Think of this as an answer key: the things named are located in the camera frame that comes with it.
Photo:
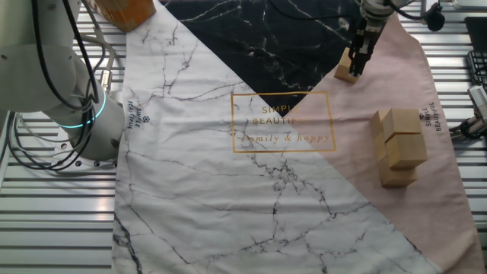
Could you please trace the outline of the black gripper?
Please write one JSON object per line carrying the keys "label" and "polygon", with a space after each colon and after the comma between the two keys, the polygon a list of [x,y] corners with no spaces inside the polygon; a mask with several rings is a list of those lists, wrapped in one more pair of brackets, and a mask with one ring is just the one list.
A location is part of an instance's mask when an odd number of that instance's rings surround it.
{"label": "black gripper", "polygon": [[370,60],[374,51],[374,45],[379,40],[385,27],[385,21],[372,18],[352,19],[349,32],[352,34],[352,42],[349,48],[349,74],[360,76],[364,67]]}

